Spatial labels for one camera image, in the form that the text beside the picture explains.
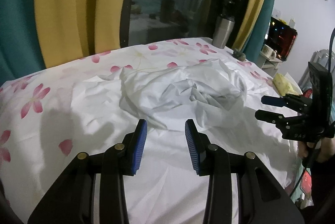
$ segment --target bed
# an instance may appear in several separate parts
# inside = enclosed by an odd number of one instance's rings
[[[124,177],[130,223],[202,223],[208,177],[192,168],[183,130],[188,118],[228,152],[255,152],[283,187],[289,185],[296,143],[257,121],[254,112],[296,113],[262,105],[263,95],[278,96],[271,78],[210,41],[136,45],[6,82],[0,88],[0,178],[18,217],[27,222],[77,153],[104,152],[140,118],[148,121],[141,166],[134,177]]]

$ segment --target hand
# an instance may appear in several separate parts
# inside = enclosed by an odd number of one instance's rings
[[[307,143],[307,146],[313,148],[314,143]],[[307,146],[304,142],[298,142],[298,156],[306,158],[308,156]],[[321,140],[320,154],[317,162],[323,163],[335,155],[335,139],[323,138]]]

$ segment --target bed sheet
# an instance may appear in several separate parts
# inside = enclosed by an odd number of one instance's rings
[[[228,152],[255,152],[286,187],[295,175],[296,143],[283,140],[274,125],[257,121],[254,112],[264,109],[285,116],[296,112],[262,105],[263,95],[277,96],[271,78],[231,53],[207,39],[169,40],[107,51],[6,82],[0,88],[0,178],[14,212],[26,223],[77,153],[104,152],[133,132],[143,113],[123,107],[122,85],[129,86],[124,75],[196,72],[202,63],[228,68],[247,88],[242,120],[227,128],[197,123],[199,131]],[[198,177],[192,169],[184,132],[173,123],[162,126],[155,120],[159,119],[153,117],[149,123],[140,169],[136,176],[124,177],[130,222],[202,223],[208,177]],[[184,117],[179,120],[185,123]],[[233,182],[233,223],[237,223],[236,195]]]

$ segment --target red object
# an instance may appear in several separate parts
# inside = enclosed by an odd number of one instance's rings
[[[305,171],[303,175],[300,187],[305,194],[309,194],[312,192],[312,177],[307,171]]]
[[[307,89],[306,91],[303,92],[303,96],[310,98],[313,93],[313,90],[311,88]]]

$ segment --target mug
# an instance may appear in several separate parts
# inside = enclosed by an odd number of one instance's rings
[[[277,56],[277,51],[265,44],[262,48],[262,54],[268,59],[274,59]]]

